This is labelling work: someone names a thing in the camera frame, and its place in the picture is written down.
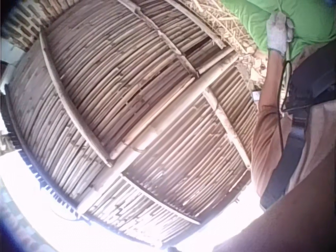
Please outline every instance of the gloved hand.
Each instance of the gloved hand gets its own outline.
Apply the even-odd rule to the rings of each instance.
[[[282,12],[272,13],[266,22],[267,46],[282,56],[285,55],[287,43],[293,40],[294,25]]]

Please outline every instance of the bamboo pole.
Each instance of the bamboo pole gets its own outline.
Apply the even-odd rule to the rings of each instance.
[[[170,5],[174,6],[176,9],[178,9],[180,12],[182,12],[184,15],[190,18],[195,24],[197,24],[201,28],[201,30],[207,33],[208,36],[220,47],[220,49],[223,49],[225,47],[224,42],[192,12],[183,7],[180,3],[177,3],[173,0],[165,0],[165,1]]]
[[[231,38],[235,41],[235,43],[237,43],[237,45],[240,47],[240,49],[242,50],[243,53],[247,53],[247,51],[245,50],[245,48],[241,45],[241,43],[237,40],[236,36],[225,26],[222,24],[221,21],[219,21],[211,12],[206,11],[215,21],[217,21],[219,23],[220,26],[222,26],[227,33],[229,33],[229,35],[231,36]]]
[[[160,28],[153,22],[149,17],[141,12],[141,9],[138,5],[133,3],[130,0],[118,0],[119,3],[128,8],[131,12],[133,12],[139,19],[144,21],[150,28],[156,31],[158,36],[166,43],[169,49],[173,52],[173,54],[179,59],[182,66],[195,78],[198,78],[200,75],[197,70],[191,65],[189,60],[183,55],[183,53],[177,48],[177,46],[167,37],[167,35],[160,30]]]
[[[178,118],[183,111],[222,75],[236,60],[236,53],[230,54],[218,62],[208,72],[202,75],[195,83],[188,87],[173,103],[171,103],[155,120],[128,145],[125,151],[116,160],[113,169],[104,169],[92,183],[92,188],[79,203],[77,211],[85,213],[108,190],[111,184],[128,166],[150,145],[169,125]]]
[[[73,102],[70,100],[56,70],[56,67],[52,61],[49,48],[47,45],[46,37],[43,31],[40,32],[40,43],[42,48],[43,57],[52,80],[54,84],[55,90],[57,95],[62,102],[65,111],[67,112],[68,116],[70,117],[73,124],[76,126],[77,130],[80,134],[85,138],[85,140],[89,143],[91,148],[96,152],[96,154],[104,161],[104,163],[108,167],[112,167],[112,161],[104,149],[104,147],[99,142],[98,138],[94,135],[94,133],[90,130],[87,124],[84,122],[81,115],[78,113]]]
[[[223,59],[225,56],[233,51],[232,47],[226,47],[219,55],[217,55],[213,60],[208,61],[205,65],[199,68],[199,72],[204,73],[211,66],[218,63],[219,60]],[[148,112],[141,120],[132,128],[132,130],[124,137],[111,152],[110,156],[115,160],[121,152],[123,152],[126,147],[131,144],[131,142],[143,131],[154,119],[157,117],[170,103],[172,103],[178,95],[180,95],[191,83],[195,81],[195,78],[187,81],[183,86],[176,87],[170,91],[163,99],[161,99],[156,106]]]
[[[238,184],[225,196],[222,197],[222,200],[211,210],[209,214],[204,216],[202,224],[199,226],[192,226],[188,228],[186,231],[180,233],[178,236],[170,239],[166,243],[163,244],[161,249],[166,249],[169,246],[173,246],[175,244],[180,243],[184,239],[187,239],[192,234],[196,233],[198,230],[203,228],[207,223],[212,221],[215,217],[217,217],[228,205],[230,205],[234,200],[240,195],[242,187],[246,186],[250,181],[251,175],[250,172],[244,174],[242,178],[239,179]]]
[[[203,96],[205,97],[207,102],[210,104],[211,108],[214,110],[216,116],[218,117],[219,121],[221,122],[221,124],[223,125],[223,127],[224,127],[224,129],[227,133],[227,137],[236,147],[236,149],[237,149],[239,155],[241,156],[245,166],[248,169],[250,169],[250,167],[251,167],[250,158],[248,157],[247,152],[246,152],[243,144],[241,143],[235,129],[233,128],[232,124],[230,123],[230,120],[229,120],[228,116],[226,115],[224,109],[218,103],[218,100],[217,100],[215,94],[212,92],[211,88],[209,88],[209,87],[206,88],[203,91]]]
[[[150,193],[148,190],[146,190],[144,187],[142,187],[141,185],[138,185],[137,183],[133,182],[132,179],[121,175],[122,179],[125,180],[127,183],[129,183],[131,186],[133,186],[134,188],[136,188],[138,191],[140,191],[143,195],[145,195],[147,198],[149,198],[150,200],[152,200],[154,203],[158,204],[159,206],[161,206],[162,208],[166,209],[169,212],[174,213],[175,215],[177,215],[178,217],[196,224],[196,225],[200,225],[201,223],[194,219],[194,218],[190,218],[187,215],[185,215],[184,213],[181,213],[180,211],[176,210],[175,208],[173,208],[172,206],[161,202],[160,200],[158,200],[155,195],[153,195],[152,193]]]

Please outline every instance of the thatched roof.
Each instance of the thatched roof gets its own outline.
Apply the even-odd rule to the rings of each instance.
[[[82,0],[7,88],[28,164],[79,213],[168,246],[249,181],[255,107],[237,54],[167,1]]]
[[[257,49],[250,34],[220,0],[179,0],[200,19],[209,24],[223,41],[239,52],[238,70],[250,91],[259,89],[265,82],[268,56]]]

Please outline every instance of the wooden rafter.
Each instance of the wooden rafter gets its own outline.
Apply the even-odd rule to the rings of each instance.
[[[165,1],[170,5],[174,6],[176,9],[178,9],[180,12],[182,12],[184,15],[190,18],[191,21],[197,24],[201,28],[201,30],[207,33],[208,36],[220,47],[220,49],[223,49],[225,47],[224,42],[209,27],[207,27],[197,16],[195,16],[195,14],[193,14],[191,11],[183,7],[178,2],[175,2],[173,0],[165,0]]]
[[[179,211],[178,209],[175,209],[174,207],[160,201],[154,194],[152,194],[151,192],[149,192],[146,188],[144,188],[143,186],[137,184],[136,182],[134,182],[131,178],[125,176],[125,175],[121,175],[121,177],[131,186],[133,186],[134,188],[136,188],[138,191],[140,191],[143,195],[145,195],[147,198],[149,198],[150,200],[152,200],[154,203],[160,205],[162,208],[166,209],[167,211],[177,215],[178,217],[191,222],[193,224],[196,225],[200,225],[201,223],[192,217],[187,216],[186,214],[182,213],[181,211]]]
[[[113,164],[113,169],[104,169],[92,182],[93,186],[79,203],[77,211],[85,213],[108,190],[120,173],[129,167],[134,160],[174,121],[202,92],[222,75],[236,60],[236,53],[229,54],[222,61],[189,86],[176,100],[167,106],[151,124],[141,132],[136,140],[122,152]]]
[[[206,88],[204,92],[202,93],[207,102],[210,104],[211,108],[214,110],[216,116],[218,117],[219,121],[223,125],[227,137],[233,143],[233,145],[236,147],[239,155],[241,156],[246,168],[250,169],[251,167],[251,161],[250,158],[247,155],[247,152],[241,143],[241,140],[239,139],[235,129],[233,128],[232,124],[230,123],[230,120],[228,116],[226,115],[224,109],[219,104],[215,94],[212,92],[211,88]]]
[[[144,21],[151,29],[155,30],[159,37],[166,43],[173,54],[179,59],[182,66],[195,78],[199,77],[197,70],[191,65],[189,60],[183,55],[183,53],[177,48],[177,46],[167,37],[167,35],[160,30],[160,28],[149,17],[141,12],[138,5],[130,0],[118,0],[119,3],[124,5],[127,9],[133,12],[139,19]]]
[[[50,78],[52,80],[52,84],[55,87],[57,95],[64,106],[66,113],[68,114],[69,118],[80,132],[80,134],[85,138],[85,140],[89,143],[90,147],[96,152],[96,154],[104,161],[104,163],[108,167],[112,167],[112,161],[110,159],[109,154],[104,149],[98,138],[95,134],[91,131],[88,125],[85,123],[81,115],[79,114],[77,108],[71,101],[70,97],[68,96],[61,79],[58,76],[58,72],[56,67],[53,63],[51,58],[51,54],[49,52],[48,44],[46,37],[43,31],[40,32],[40,43],[42,48],[42,53],[44,57],[44,61],[46,63]]]

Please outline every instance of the wooden pole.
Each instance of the wooden pole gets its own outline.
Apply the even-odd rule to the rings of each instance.
[[[175,209],[174,207],[164,203],[164,202],[161,202],[160,200],[158,200],[155,195],[153,195],[151,192],[149,192],[148,190],[146,190],[145,188],[143,188],[141,185],[138,185],[137,183],[135,183],[132,179],[124,176],[124,175],[121,175],[122,179],[124,179],[127,183],[129,183],[131,186],[133,186],[134,188],[136,188],[138,191],[140,191],[143,195],[145,195],[147,198],[149,198],[150,200],[152,200],[153,202],[155,202],[156,204],[160,205],[162,208],[166,209],[167,211],[177,215],[178,217],[190,222],[190,223],[193,223],[193,224],[196,224],[196,225],[200,225],[201,223],[196,220],[195,218],[191,218],[189,216],[187,216],[186,214],[184,213],[181,213],[180,211],[178,211],[177,209]]]
[[[189,60],[183,55],[183,53],[177,48],[177,46],[167,37],[167,35],[160,30],[160,28],[154,23],[149,17],[141,12],[141,9],[138,5],[133,3],[130,0],[118,0],[119,3],[128,8],[131,12],[133,12],[139,19],[144,21],[151,29],[156,31],[158,36],[166,43],[169,49],[173,52],[173,54],[179,59],[182,66],[189,72],[189,74],[193,75],[195,78],[199,77],[197,70],[191,65]]]
[[[195,16],[195,14],[193,14],[188,9],[183,7],[180,3],[175,2],[174,0],[165,1],[170,5],[174,6],[176,9],[178,9],[180,12],[190,18],[191,21],[197,24],[201,28],[201,30],[207,33],[208,36],[220,47],[220,49],[223,49],[225,47],[224,42],[214,32],[212,32],[210,28],[207,27],[197,16]]]
[[[150,145],[171,123],[177,119],[192,102],[202,94],[220,75],[238,59],[236,53],[217,63],[202,75],[194,84],[188,87],[173,103],[171,103],[155,120],[128,145],[125,151],[115,161],[113,169],[103,170],[93,181],[84,199],[79,203],[77,211],[85,213],[108,190],[111,184],[128,166]]]
[[[67,112],[69,118],[80,132],[80,134],[85,138],[85,140],[89,143],[91,148],[96,152],[96,154],[104,161],[104,163],[108,167],[112,167],[112,160],[109,157],[109,154],[106,152],[104,147],[101,145],[98,138],[94,135],[88,125],[84,122],[83,118],[79,114],[77,108],[71,101],[68,96],[56,70],[56,67],[53,63],[52,57],[49,52],[48,44],[46,41],[46,37],[44,33],[40,32],[40,43],[42,48],[42,53],[44,57],[44,61],[46,63],[50,78],[52,80],[52,84],[55,87],[57,95],[62,102],[65,111]]]
[[[203,92],[203,96],[207,100],[207,102],[210,104],[211,108],[214,110],[216,116],[218,117],[220,123],[223,125],[227,137],[229,140],[233,143],[233,145],[236,147],[239,155],[241,156],[246,168],[250,169],[251,167],[251,161],[248,157],[246,150],[241,143],[235,129],[233,128],[232,124],[230,123],[229,118],[227,117],[227,114],[225,113],[222,106],[218,103],[218,100],[215,96],[215,94],[212,92],[211,88],[206,88]]]
[[[232,53],[232,47],[226,47],[220,51],[220,54],[216,55],[214,59],[206,62],[199,68],[200,73],[204,73],[210,67],[218,63],[228,54]],[[171,90],[163,99],[161,99],[151,111],[149,111],[141,120],[132,128],[132,130],[123,138],[123,140],[113,149],[110,156],[115,160],[126,147],[143,131],[154,119],[157,117],[170,103],[172,103],[176,97],[181,94],[191,83],[195,81],[195,78],[190,79],[182,87],[176,87]]]

